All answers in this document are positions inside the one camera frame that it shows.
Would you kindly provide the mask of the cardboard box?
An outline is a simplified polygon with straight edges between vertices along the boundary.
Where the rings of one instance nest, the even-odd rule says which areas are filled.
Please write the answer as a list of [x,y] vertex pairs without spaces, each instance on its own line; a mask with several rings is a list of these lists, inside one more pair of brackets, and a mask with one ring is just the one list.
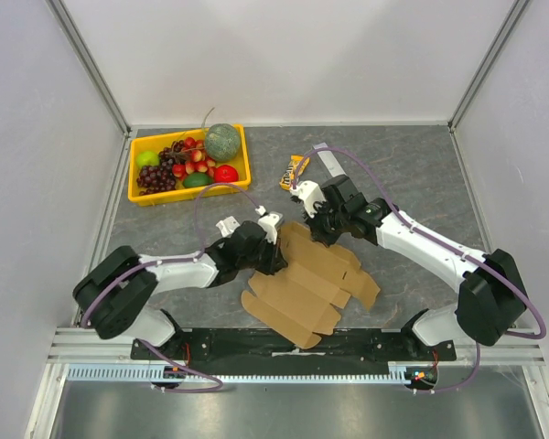
[[351,298],[365,310],[380,287],[350,250],[311,240],[306,226],[286,223],[281,250],[288,266],[275,275],[256,272],[242,292],[243,309],[296,347],[310,349],[333,333]]

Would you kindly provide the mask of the white paper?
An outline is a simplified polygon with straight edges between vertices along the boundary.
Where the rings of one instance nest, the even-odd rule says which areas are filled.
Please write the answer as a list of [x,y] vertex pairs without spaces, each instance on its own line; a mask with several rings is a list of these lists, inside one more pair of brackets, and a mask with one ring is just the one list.
[[229,216],[219,220],[216,227],[223,238],[228,238],[240,227],[240,223],[233,216]]

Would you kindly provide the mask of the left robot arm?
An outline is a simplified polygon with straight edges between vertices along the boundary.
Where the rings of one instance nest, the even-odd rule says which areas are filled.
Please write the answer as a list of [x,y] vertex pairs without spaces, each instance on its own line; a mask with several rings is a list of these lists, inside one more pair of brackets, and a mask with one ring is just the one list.
[[278,232],[283,220],[267,213],[257,221],[220,222],[222,237],[204,250],[154,257],[121,246],[74,288],[81,326],[106,340],[127,335],[144,340],[162,359],[182,349],[180,327],[170,314],[148,302],[155,295],[187,288],[209,289],[233,281],[243,270],[274,275],[287,266]]

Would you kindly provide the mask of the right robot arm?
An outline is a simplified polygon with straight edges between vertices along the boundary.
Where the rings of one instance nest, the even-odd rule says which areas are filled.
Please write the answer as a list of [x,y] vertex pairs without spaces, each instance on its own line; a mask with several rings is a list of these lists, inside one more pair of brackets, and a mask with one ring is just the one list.
[[505,251],[487,254],[449,240],[384,198],[367,200],[345,175],[323,185],[303,181],[291,194],[304,208],[314,241],[331,246],[348,233],[401,254],[457,293],[455,304],[421,311],[408,321],[410,331],[400,345],[409,359],[423,359],[449,339],[468,337],[491,347],[527,308],[518,268]]

